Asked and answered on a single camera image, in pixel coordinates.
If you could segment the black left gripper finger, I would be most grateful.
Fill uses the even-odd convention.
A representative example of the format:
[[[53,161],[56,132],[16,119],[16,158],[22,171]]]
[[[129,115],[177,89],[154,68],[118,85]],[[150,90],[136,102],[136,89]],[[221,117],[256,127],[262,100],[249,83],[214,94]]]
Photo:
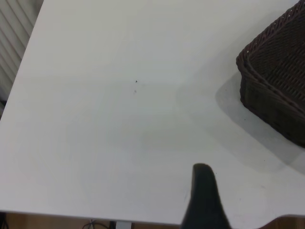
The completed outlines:
[[[193,166],[191,197],[182,229],[230,229],[214,172],[209,165]]]

